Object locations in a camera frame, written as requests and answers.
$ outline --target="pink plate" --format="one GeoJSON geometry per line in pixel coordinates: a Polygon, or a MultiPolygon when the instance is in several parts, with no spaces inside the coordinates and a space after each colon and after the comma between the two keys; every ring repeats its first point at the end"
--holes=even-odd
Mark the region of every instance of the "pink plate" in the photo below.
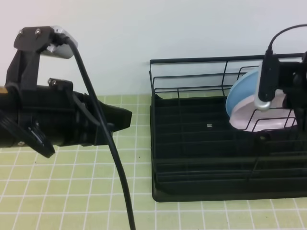
{"type": "Polygon", "coordinates": [[[271,108],[268,111],[262,112],[255,110],[254,99],[251,95],[240,101],[232,110],[230,116],[230,124],[236,129],[241,129],[247,132],[257,132],[262,130],[279,129],[296,125],[295,114],[290,109],[281,108],[285,94],[281,90],[276,91],[275,98],[271,103],[271,108]],[[270,120],[261,120],[266,118],[276,118],[270,120]]]}

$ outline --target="black cable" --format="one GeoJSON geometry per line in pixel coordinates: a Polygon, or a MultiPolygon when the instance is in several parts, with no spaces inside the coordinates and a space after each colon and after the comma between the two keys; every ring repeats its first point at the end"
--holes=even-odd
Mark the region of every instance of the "black cable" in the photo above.
{"type": "Polygon", "coordinates": [[[279,35],[283,34],[284,32],[286,32],[286,31],[288,31],[288,30],[292,30],[292,29],[299,28],[299,27],[304,27],[304,26],[307,26],[307,24],[294,25],[294,26],[288,27],[288,28],[286,28],[286,29],[284,29],[284,30],[281,30],[278,34],[276,34],[276,35],[272,38],[272,40],[271,40],[271,42],[270,42],[270,44],[269,44],[268,50],[272,50],[273,42],[275,41],[275,39],[276,39],[279,35]]]}
{"type": "Polygon", "coordinates": [[[85,66],[83,64],[83,61],[82,61],[82,58],[80,56],[80,53],[78,51],[77,46],[75,45],[75,43],[69,37],[64,38],[64,43],[66,43],[70,46],[70,48],[71,48],[71,50],[72,50],[72,52],[75,56],[76,62],[78,64],[80,73],[81,73],[83,81],[84,81],[84,84],[87,88],[87,91],[88,91],[89,96],[92,100],[95,112],[97,114],[98,121],[101,124],[101,128],[102,128],[102,131],[103,131],[105,137],[107,138],[107,142],[109,144],[110,151],[111,151],[116,169],[118,171],[118,176],[119,176],[119,179],[120,179],[120,182],[121,182],[121,186],[123,188],[123,193],[124,193],[125,202],[126,202],[126,208],[127,208],[127,213],[128,213],[128,221],[129,221],[130,229],[135,230],[136,228],[135,228],[135,223],[134,223],[132,202],[131,202],[127,178],[125,176],[125,171],[124,171],[124,168],[121,164],[121,161],[120,161],[114,140],[113,140],[113,138],[112,138],[107,126],[106,126],[106,118],[105,118],[104,112],[102,111],[102,108],[99,106],[98,98],[97,98],[96,93],[93,89],[90,78],[89,78],[89,76],[86,72],[85,66]]]}

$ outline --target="screw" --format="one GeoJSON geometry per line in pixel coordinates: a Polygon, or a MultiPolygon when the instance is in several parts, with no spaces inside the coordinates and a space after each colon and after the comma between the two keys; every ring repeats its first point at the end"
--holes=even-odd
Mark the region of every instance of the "screw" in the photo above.
{"type": "Polygon", "coordinates": [[[38,28],[36,31],[35,31],[35,35],[40,35],[41,34],[41,30],[38,28]]]}

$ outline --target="black dish rack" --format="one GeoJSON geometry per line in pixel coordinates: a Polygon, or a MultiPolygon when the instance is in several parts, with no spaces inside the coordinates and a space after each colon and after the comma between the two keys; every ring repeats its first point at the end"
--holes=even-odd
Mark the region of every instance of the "black dish rack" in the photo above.
{"type": "MultiPolygon", "coordinates": [[[[277,56],[287,59],[302,55],[277,56]]],[[[307,196],[307,145],[290,113],[282,118],[285,124],[291,122],[290,127],[278,130],[246,132],[229,123],[227,91],[262,59],[258,55],[150,61],[154,200],[307,196]],[[206,64],[211,72],[200,64],[206,64]],[[181,73],[186,65],[198,72],[177,74],[175,69],[181,73]],[[164,69],[167,76],[157,68],[164,69]]]]}

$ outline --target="cutting mat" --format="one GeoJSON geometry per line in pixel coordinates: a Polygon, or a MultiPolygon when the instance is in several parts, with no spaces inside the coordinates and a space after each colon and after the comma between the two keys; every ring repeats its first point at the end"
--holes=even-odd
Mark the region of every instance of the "cutting mat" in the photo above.
{"type": "MultiPolygon", "coordinates": [[[[114,139],[128,178],[138,230],[307,228],[307,198],[154,202],[150,96],[99,99],[133,112],[131,127],[115,133],[114,139]]],[[[128,230],[128,226],[121,185],[107,146],[57,147],[50,159],[30,148],[1,149],[0,229],[128,230]]]]}

